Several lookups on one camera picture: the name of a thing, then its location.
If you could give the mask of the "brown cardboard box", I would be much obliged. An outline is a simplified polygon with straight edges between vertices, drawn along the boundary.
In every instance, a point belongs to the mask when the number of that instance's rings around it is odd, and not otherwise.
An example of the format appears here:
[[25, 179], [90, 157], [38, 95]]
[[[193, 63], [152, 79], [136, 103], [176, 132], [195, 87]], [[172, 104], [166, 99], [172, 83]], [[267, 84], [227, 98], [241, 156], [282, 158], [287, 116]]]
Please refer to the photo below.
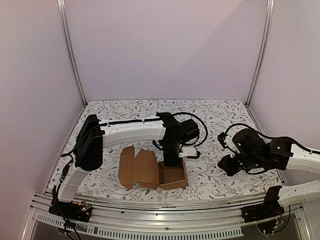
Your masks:
[[122, 150], [118, 169], [119, 182], [131, 190], [134, 183], [145, 189], [174, 190], [189, 185], [187, 168], [184, 162], [180, 166], [167, 167], [163, 161], [158, 162], [153, 151], [139, 150], [135, 153], [133, 146]]

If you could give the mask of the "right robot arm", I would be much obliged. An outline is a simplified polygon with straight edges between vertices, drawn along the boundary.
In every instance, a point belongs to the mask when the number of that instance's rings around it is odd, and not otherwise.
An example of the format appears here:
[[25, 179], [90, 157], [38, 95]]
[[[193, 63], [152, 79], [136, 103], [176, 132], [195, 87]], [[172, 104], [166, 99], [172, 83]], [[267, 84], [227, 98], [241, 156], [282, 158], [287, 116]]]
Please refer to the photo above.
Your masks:
[[[262, 173], [270, 170], [300, 170], [319, 174], [319, 150], [307, 148], [287, 136], [270, 137], [269, 142], [265, 142], [266, 138], [251, 127], [241, 129], [233, 137], [228, 137], [226, 131], [220, 133], [217, 139], [230, 154], [218, 162], [218, 167], [229, 177], [240, 171], [250, 174], [253, 169], [261, 169]], [[319, 180], [291, 186], [278, 185], [267, 190], [258, 213], [262, 218], [269, 218], [278, 208], [319, 198]]]

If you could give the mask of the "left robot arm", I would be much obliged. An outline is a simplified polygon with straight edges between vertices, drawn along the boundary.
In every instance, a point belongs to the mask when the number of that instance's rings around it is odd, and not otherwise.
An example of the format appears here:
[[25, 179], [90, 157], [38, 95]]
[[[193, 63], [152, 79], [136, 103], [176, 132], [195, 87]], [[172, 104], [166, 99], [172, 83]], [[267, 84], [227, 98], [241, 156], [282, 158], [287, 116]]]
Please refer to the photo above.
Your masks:
[[61, 157], [70, 157], [71, 160], [52, 190], [57, 198], [55, 209], [63, 217], [74, 213], [71, 201], [85, 177], [101, 167], [106, 148], [139, 141], [158, 142], [166, 167], [180, 166], [184, 157], [198, 158], [200, 152], [190, 142], [200, 137], [197, 123], [193, 118], [180, 122], [175, 116], [169, 112], [158, 112], [150, 118], [110, 121], [99, 120], [95, 114], [89, 115], [74, 147], [61, 154]]

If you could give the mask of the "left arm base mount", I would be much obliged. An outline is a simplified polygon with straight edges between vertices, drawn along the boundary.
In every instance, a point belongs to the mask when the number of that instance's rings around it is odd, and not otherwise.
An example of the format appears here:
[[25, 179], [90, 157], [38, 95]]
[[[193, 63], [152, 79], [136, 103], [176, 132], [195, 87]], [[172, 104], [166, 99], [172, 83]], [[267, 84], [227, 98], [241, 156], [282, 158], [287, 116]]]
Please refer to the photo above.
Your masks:
[[53, 200], [48, 212], [69, 220], [88, 223], [91, 218], [92, 210], [92, 204], [85, 201], [74, 203]]

